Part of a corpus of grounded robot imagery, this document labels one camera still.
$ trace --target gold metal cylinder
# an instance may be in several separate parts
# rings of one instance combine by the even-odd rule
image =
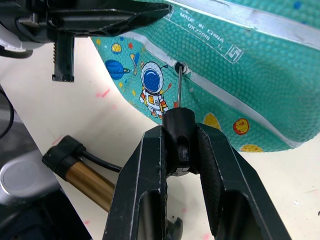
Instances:
[[[115,185],[95,170],[78,161],[70,167],[65,179],[88,198],[109,212]]]

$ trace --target clamp jaw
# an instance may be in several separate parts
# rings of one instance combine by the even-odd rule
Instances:
[[[180,107],[144,134],[120,172],[103,239],[181,239],[182,223],[167,220],[166,178],[186,169],[200,174],[216,240],[291,239],[257,172],[221,131]]]

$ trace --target white table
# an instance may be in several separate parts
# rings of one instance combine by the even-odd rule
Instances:
[[[89,38],[75,41],[74,83],[52,82],[53,70],[51,44],[28,59],[0,58],[0,83],[40,151],[44,154],[57,139],[71,135],[91,153],[123,166],[143,132],[156,124],[122,97]],[[320,240],[319,146],[318,136],[294,150],[242,153],[260,175],[294,240]],[[116,181],[115,173],[87,164]],[[93,239],[100,240],[107,212],[58,180]],[[183,240],[214,239],[198,175],[168,179],[167,214],[172,220],[183,219]]]

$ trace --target blue planet illustration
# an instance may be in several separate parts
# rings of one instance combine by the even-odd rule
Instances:
[[[119,80],[124,74],[130,73],[130,69],[124,68],[124,66],[116,60],[105,61],[105,67],[113,80]]]

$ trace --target yellow planet illustration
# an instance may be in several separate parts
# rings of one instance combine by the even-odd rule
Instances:
[[[120,46],[119,43],[115,43],[115,44],[113,44],[113,45],[111,46],[111,51],[112,51],[114,54],[119,54],[119,53],[121,53],[122,48],[121,48],[121,46]]]
[[[249,131],[249,128],[249,122],[245,118],[240,118],[233,124],[233,130],[238,135],[246,134]]]
[[[208,126],[213,127],[213,128],[216,128],[216,129],[219,129],[221,131],[221,126],[220,126],[220,123],[219,123],[218,119],[211,112],[209,112],[204,117],[203,124],[208,125]]]
[[[263,153],[263,149],[254,144],[247,144],[241,147],[240,149],[242,152],[246,153]]]

